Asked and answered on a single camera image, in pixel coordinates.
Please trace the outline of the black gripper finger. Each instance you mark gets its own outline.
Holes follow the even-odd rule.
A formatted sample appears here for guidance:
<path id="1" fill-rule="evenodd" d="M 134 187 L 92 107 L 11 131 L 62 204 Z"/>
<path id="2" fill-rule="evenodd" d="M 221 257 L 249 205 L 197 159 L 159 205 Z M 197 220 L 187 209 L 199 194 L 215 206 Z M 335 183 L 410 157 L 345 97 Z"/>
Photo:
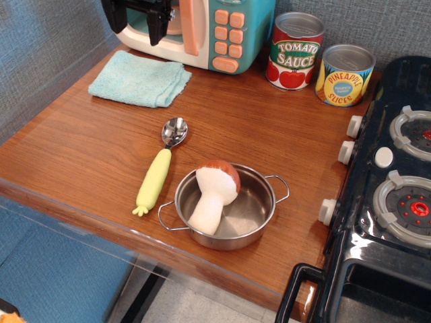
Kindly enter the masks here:
<path id="1" fill-rule="evenodd" d="M 169 19 L 163 13 L 148 13 L 147 26 L 150 45 L 156 46 L 166 36 Z"/>
<path id="2" fill-rule="evenodd" d="M 101 0 L 111 30 L 118 34 L 127 26 L 127 7 L 124 1 Z"/>

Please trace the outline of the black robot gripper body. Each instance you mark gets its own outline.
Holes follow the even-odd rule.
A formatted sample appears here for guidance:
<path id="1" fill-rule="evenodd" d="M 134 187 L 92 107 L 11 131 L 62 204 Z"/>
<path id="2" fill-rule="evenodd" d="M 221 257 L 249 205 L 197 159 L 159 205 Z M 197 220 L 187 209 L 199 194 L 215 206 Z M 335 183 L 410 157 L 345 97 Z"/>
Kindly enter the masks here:
<path id="1" fill-rule="evenodd" d="M 172 21 L 175 18 L 175 10 L 171 6 L 171 1 L 136 1 L 136 0 L 118 0 L 111 1 L 115 9 L 127 8 L 147 15 L 155 13 L 161 15 L 163 20 Z"/>

